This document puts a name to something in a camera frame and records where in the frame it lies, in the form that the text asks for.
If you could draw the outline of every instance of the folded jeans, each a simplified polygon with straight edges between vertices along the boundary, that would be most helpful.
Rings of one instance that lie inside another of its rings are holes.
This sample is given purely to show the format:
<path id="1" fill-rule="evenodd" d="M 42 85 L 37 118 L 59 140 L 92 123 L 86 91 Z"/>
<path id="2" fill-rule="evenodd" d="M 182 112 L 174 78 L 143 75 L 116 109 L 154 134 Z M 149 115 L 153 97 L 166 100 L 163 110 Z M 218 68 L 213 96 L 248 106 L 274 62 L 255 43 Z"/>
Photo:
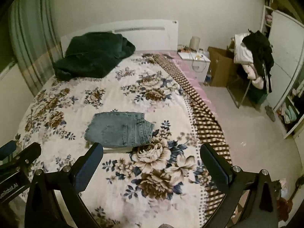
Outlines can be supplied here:
<path id="1" fill-rule="evenodd" d="M 136 147 L 149 144 L 154 124 L 143 113 L 103 112 L 94 115 L 85 139 L 101 143 L 105 148 Z"/>

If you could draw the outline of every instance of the wardrobe door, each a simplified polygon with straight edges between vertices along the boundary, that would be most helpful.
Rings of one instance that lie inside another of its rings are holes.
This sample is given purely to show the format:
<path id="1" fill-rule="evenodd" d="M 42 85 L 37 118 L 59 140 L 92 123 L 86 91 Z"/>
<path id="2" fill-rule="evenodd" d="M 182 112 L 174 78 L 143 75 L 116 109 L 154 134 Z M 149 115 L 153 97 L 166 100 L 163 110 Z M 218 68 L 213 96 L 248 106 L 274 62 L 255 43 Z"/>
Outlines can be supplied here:
<path id="1" fill-rule="evenodd" d="M 286 88 L 291 82 L 291 78 L 276 63 L 270 71 L 272 92 L 268 94 L 267 101 L 272 108 L 275 108 L 279 100 L 282 98 Z"/>
<path id="2" fill-rule="evenodd" d="M 273 11 L 269 41 L 273 46 L 275 63 L 292 78 L 302 53 L 304 28 L 289 17 Z"/>

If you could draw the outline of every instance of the slipper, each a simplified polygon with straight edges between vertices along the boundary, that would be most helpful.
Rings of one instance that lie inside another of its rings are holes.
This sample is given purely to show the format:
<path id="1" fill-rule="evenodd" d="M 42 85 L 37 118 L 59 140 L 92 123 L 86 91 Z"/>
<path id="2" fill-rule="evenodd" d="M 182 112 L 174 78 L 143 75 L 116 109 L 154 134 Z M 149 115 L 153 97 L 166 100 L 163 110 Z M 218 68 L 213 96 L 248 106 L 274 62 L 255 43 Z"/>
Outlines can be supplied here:
<path id="1" fill-rule="evenodd" d="M 275 122 L 276 121 L 276 117 L 275 117 L 275 115 L 273 113 L 272 108 L 269 105 L 267 105 L 267 106 L 265 106 L 265 110 L 266 110 L 266 114 L 270 118 L 270 120 L 272 120 L 273 122 Z"/>

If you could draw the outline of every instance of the white headboard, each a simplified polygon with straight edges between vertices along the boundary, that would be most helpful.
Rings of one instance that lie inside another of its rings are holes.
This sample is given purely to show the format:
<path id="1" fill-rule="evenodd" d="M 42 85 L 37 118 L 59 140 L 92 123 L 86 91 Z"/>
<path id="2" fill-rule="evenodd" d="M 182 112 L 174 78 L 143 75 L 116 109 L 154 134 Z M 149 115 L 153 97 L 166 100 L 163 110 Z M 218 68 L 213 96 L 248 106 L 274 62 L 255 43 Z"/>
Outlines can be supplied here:
<path id="1" fill-rule="evenodd" d="M 96 25 L 65 35 L 61 37 L 63 55 L 74 36 L 87 32 L 120 33 L 135 45 L 136 50 L 177 50 L 177 21 L 133 20 Z"/>

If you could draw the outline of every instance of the cardboard box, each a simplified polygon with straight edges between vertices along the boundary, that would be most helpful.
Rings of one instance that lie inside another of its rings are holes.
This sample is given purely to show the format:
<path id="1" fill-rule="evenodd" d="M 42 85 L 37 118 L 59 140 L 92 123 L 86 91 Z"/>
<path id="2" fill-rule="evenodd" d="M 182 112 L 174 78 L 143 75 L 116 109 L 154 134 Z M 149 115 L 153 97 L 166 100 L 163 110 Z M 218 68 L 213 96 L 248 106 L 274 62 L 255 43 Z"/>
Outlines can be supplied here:
<path id="1" fill-rule="evenodd" d="M 237 65 L 234 64 L 234 54 L 230 51 L 209 47 L 210 53 L 210 69 L 211 69 L 211 82 L 212 87 L 226 87 L 229 75 L 236 72 Z"/>

